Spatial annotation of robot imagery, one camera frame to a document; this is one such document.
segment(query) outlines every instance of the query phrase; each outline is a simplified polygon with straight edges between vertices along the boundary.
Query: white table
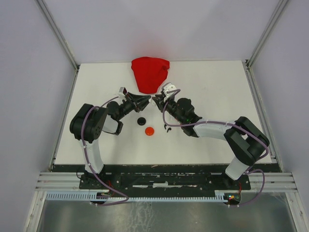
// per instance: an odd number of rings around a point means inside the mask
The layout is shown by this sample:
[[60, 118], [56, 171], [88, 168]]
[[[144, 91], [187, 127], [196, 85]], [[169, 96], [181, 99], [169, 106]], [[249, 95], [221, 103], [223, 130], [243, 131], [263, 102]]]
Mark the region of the white table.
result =
[[[176, 100], [192, 100], [198, 116], [217, 120], [246, 116], [261, 129], [241, 61], [171, 62], [166, 82], [181, 89]], [[55, 164], [84, 163], [82, 149], [70, 133], [70, 122], [84, 103], [102, 105], [115, 97], [120, 87], [140, 94], [130, 62], [81, 65]], [[137, 124], [141, 116], [147, 120], [144, 126]], [[168, 113], [166, 118], [177, 123]], [[119, 136], [102, 133], [99, 138], [105, 164], [222, 164], [234, 157], [226, 141], [188, 137], [180, 128], [167, 133], [162, 114], [150, 104], [143, 112], [132, 112], [121, 121], [124, 126]], [[145, 134], [148, 126], [154, 128], [153, 136]], [[271, 163], [271, 159], [267, 156], [261, 162]]]

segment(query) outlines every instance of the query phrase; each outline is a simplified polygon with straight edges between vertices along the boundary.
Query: gray floor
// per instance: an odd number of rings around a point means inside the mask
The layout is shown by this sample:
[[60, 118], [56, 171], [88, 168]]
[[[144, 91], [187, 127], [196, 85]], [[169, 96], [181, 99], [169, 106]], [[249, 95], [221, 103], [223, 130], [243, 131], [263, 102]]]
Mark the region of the gray floor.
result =
[[[244, 194], [243, 201], [254, 194]], [[46, 201], [39, 232], [295, 232], [285, 194], [263, 194], [253, 204]]]

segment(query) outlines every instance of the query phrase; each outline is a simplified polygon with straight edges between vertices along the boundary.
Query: white wall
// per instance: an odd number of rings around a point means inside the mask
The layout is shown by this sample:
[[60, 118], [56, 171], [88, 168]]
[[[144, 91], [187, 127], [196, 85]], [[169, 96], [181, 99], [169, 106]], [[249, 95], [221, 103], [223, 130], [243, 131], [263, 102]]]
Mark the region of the white wall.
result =
[[291, 1], [253, 67], [285, 170], [309, 215], [309, 1]]
[[74, 70], [34, 0], [0, 7], [0, 230], [22, 231]]
[[78, 63], [245, 60], [279, 0], [45, 0]]

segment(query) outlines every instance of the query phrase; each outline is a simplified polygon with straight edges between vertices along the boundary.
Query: folded red cloth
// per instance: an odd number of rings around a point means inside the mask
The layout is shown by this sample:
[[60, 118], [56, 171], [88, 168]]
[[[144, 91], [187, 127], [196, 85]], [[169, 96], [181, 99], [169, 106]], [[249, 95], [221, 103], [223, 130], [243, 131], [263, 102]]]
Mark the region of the folded red cloth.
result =
[[141, 57], [132, 60], [131, 66], [137, 86], [141, 93], [156, 93], [160, 85], [168, 76], [169, 61], [152, 58]]

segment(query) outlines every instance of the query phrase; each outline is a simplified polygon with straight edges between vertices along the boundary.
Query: white vent strip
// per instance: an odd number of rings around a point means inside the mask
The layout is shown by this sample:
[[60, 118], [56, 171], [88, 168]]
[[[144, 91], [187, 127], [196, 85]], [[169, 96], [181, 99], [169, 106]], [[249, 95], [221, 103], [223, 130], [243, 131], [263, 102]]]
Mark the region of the white vent strip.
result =
[[[217, 192], [215, 197], [133, 197], [128, 202], [226, 202], [223, 199], [224, 193]], [[121, 201], [124, 197], [111, 197], [109, 201]], [[54, 191], [47, 192], [46, 200], [51, 201], [106, 201], [97, 199], [96, 192], [68, 192], [59, 193]]]

